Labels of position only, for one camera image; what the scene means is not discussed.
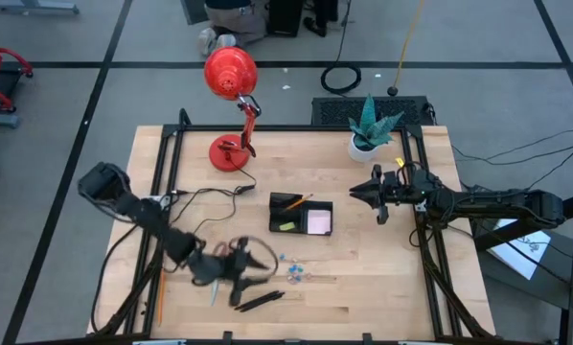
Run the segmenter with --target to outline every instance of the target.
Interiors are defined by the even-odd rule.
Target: wooden table
[[[138,127],[127,167],[132,190],[138,196],[149,194],[160,133],[160,126]],[[240,172],[219,172],[210,164],[208,148],[220,134],[224,133],[185,133],[178,189],[233,190],[251,183]],[[244,169],[257,178],[257,188],[237,197],[237,212],[232,218],[206,222],[197,233],[208,242],[210,250],[219,241],[241,235],[262,238],[278,254],[296,258],[305,272],[312,274],[311,279],[290,284],[287,268],[291,262],[281,262],[271,282],[247,289],[242,302],[274,289],[286,291],[286,295],[262,308],[240,313],[228,306],[230,286],[221,284],[217,302],[211,307],[211,289],[194,287],[190,271],[180,270],[167,276],[163,322],[158,325],[155,313],[152,337],[216,339],[224,331],[232,331],[236,339],[357,340],[363,333],[371,333],[374,340],[433,339],[420,252],[408,243],[408,235],[415,228],[412,207],[388,205],[389,220],[377,225],[377,212],[348,195],[349,188],[369,179],[375,163],[386,172],[399,167],[396,158],[402,156],[401,138],[397,135],[394,142],[380,148],[374,161],[361,164],[348,155],[350,137],[348,132],[255,132],[257,158],[251,158]],[[459,189],[447,129],[424,127],[424,141],[433,173],[450,188]],[[416,154],[413,141],[411,147]],[[166,167],[171,154],[167,157]],[[332,235],[269,233],[270,192],[314,193],[314,200],[332,201]],[[187,199],[183,197],[174,206],[173,217]],[[203,219],[221,218],[231,210],[230,197],[218,193],[200,195],[176,225],[183,231],[192,231]],[[452,225],[470,230],[464,219]],[[116,222],[110,246],[127,229],[126,224]],[[140,237],[141,232],[137,232],[125,241],[107,266],[96,313],[100,325],[120,306],[131,288]],[[472,239],[446,230],[445,244],[455,292],[480,324],[494,333]],[[260,247],[251,249],[255,256],[268,259]],[[166,260],[166,267],[172,265]],[[438,296],[444,332],[449,334],[446,300],[440,290]],[[136,318],[136,330],[141,330],[141,319]]]

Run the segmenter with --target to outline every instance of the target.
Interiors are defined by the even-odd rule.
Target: succulent
[[[359,150],[369,151],[393,140],[389,132],[398,123],[401,115],[403,115],[403,111],[395,116],[383,117],[376,122],[374,99],[371,95],[367,95],[359,125],[356,124],[355,120],[348,119],[351,130],[355,134],[355,146]]]

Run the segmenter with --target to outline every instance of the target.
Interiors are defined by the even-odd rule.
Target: yellow sticky note
[[[295,228],[295,223],[294,222],[290,222],[290,223],[286,223],[286,224],[282,224],[278,227],[280,229],[280,231],[288,231],[288,230],[292,230]]]

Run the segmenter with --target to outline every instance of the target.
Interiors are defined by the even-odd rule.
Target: sticky note pad
[[[294,222],[290,222],[290,223],[286,223],[286,224],[282,224],[278,227],[280,229],[280,231],[288,231],[288,230],[292,230],[295,228],[295,223]]]
[[[332,212],[328,210],[308,211],[308,233],[325,235],[332,231]]]

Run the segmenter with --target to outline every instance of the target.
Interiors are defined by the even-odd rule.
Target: black pen
[[[275,295],[277,295],[277,294],[279,294],[279,293],[280,293],[279,290],[271,291],[271,292],[269,292],[268,294],[265,294],[265,295],[263,295],[263,296],[261,296],[261,297],[257,297],[257,298],[252,299],[252,300],[250,300],[250,301],[248,301],[248,302],[246,302],[246,303],[244,303],[244,304],[241,304],[241,305],[237,306],[237,307],[236,307],[236,311],[238,311],[238,310],[240,310],[240,309],[244,309],[244,308],[249,307],[249,306],[252,306],[253,304],[255,304],[255,303],[257,303],[257,302],[261,302],[261,301],[263,301],[263,300],[265,300],[265,299],[271,298],[271,297],[273,297],[273,296],[275,296]]]
[[[285,294],[284,292],[281,292],[281,293],[279,293],[279,294],[277,294],[277,295],[275,295],[275,296],[273,296],[273,297],[270,297],[270,298],[268,298],[268,299],[259,301],[259,302],[255,303],[255,304],[252,305],[252,306],[248,306],[248,307],[246,307],[246,308],[240,309],[240,312],[250,311],[251,309],[255,309],[256,307],[258,307],[258,306],[260,306],[260,305],[263,305],[263,304],[265,304],[265,303],[267,303],[267,302],[271,302],[271,301],[275,301],[275,300],[277,300],[277,299],[281,299],[284,294]]]

